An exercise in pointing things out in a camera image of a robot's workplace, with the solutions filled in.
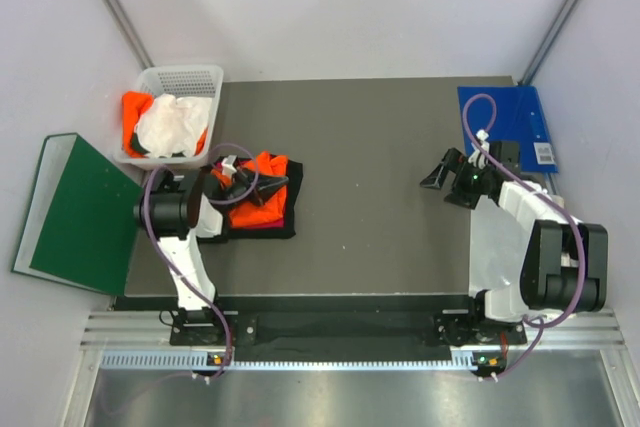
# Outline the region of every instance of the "barcode sticker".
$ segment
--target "barcode sticker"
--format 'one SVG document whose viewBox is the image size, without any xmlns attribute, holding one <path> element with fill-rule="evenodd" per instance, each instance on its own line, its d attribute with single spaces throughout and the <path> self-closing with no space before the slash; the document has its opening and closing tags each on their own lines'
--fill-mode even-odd
<svg viewBox="0 0 640 427">
<path fill-rule="evenodd" d="M 534 142 L 533 148 L 536 151 L 536 159 L 538 165 L 555 165 L 556 160 L 551 150 L 551 144 L 548 142 Z"/>
</svg>

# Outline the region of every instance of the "green folder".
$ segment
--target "green folder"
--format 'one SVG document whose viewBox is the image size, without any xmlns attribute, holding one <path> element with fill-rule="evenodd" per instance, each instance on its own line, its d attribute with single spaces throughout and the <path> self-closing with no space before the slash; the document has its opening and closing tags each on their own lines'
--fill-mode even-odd
<svg viewBox="0 0 640 427">
<path fill-rule="evenodd" d="M 47 137 L 13 272 L 124 294 L 140 192 L 78 134 Z"/>
</svg>

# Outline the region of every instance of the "gray tabletop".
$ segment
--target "gray tabletop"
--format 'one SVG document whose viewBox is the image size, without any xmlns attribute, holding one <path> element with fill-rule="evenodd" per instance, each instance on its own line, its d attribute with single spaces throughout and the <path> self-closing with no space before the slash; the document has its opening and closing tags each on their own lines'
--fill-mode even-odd
<svg viewBox="0 0 640 427">
<path fill-rule="evenodd" d="M 423 190 L 462 148 L 460 85 L 509 77 L 225 84 L 214 141 L 304 164 L 289 240 L 201 245 L 218 291 L 249 294 L 466 293 L 469 211 Z M 175 295 L 141 234 L 126 294 Z"/>
</svg>

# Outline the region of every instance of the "white laundry basket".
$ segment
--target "white laundry basket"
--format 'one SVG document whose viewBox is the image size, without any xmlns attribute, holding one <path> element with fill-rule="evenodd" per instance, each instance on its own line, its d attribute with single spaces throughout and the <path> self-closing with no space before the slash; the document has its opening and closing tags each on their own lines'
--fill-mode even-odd
<svg viewBox="0 0 640 427">
<path fill-rule="evenodd" d="M 170 157 L 160 159 L 130 157 L 122 148 L 122 137 L 113 153 L 116 162 L 131 164 L 145 170 L 152 170 L 158 165 L 172 165 L 179 168 L 193 169 L 207 163 L 213 126 L 218 114 L 220 90 L 222 89 L 223 71 L 217 65 L 180 65 L 171 67 L 153 67 L 146 69 L 139 76 L 132 90 L 158 97 L 172 94 L 176 97 L 211 97 L 209 127 L 202 151 L 193 157 Z"/>
</svg>

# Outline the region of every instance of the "blue clipboard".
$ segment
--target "blue clipboard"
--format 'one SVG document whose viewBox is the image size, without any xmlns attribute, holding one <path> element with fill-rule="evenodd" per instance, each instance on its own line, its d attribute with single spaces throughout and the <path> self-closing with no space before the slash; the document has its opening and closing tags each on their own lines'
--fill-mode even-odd
<svg viewBox="0 0 640 427">
<path fill-rule="evenodd" d="M 464 104 L 476 94 L 489 94 L 496 101 L 498 113 L 489 132 L 494 140 L 515 140 L 520 143 L 520 164 L 523 172 L 558 172 L 551 137 L 542 112 L 538 91 L 532 86 L 514 87 L 458 87 L 460 121 Z M 491 104 L 476 100 L 469 108 L 469 126 L 475 134 L 487 127 L 491 118 Z M 467 155 L 473 153 L 471 140 L 463 132 Z"/>
</svg>

